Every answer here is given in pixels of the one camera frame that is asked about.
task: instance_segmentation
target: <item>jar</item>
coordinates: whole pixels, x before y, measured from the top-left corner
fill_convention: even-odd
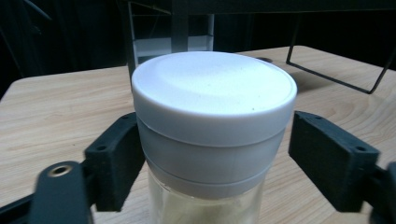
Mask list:
[[[198,51],[141,64],[132,87],[151,223],[257,223],[293,79],[258,59]]]

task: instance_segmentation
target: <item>white cap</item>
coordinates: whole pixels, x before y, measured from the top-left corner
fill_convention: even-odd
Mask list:
[[[262,180],[297,92],[276,66],[220,52],[158,57],[137,67],[132,80],[150,169],[170,187],[208,198],[235,195]],[[224,191],[230,193],[216,196]]]

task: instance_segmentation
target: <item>transparent bottle body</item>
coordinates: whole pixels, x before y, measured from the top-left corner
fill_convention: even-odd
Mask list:
[[[150,223],[258,223],[262,203],[262,184],[231,198],[207,200],[170,189],[149,172]]]

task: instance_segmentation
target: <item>wood grain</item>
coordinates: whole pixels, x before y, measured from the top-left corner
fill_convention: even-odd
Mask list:
[[[285,64],[288,48],[241,54],[265,57],[298,84],[296,110],[320,115],[381,150],[379,165],[396,161],[396,72],[388,71],[367,95]],[[292,60],[313,70],[370,87],[378,67],[320,50],[296,47]],[[133,112],[126,67],[30,77],[9,88],[0,103],[0,206],[33,192],[41,170],[82,161],[83,150],[118,117]],[[290,124],[262,195],[260,223],[364,223],[371,211],[340,214],[289,157]],[[95,223],[147,223],[148,167],[120,213],[94,213]]]

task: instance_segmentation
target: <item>lid top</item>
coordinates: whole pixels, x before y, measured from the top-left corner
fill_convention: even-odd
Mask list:
[[[184,113],[242,115],[283,105],[295,96],[283,70],[247,56],[183,52],[155,58],[134,73],[134,91]]]

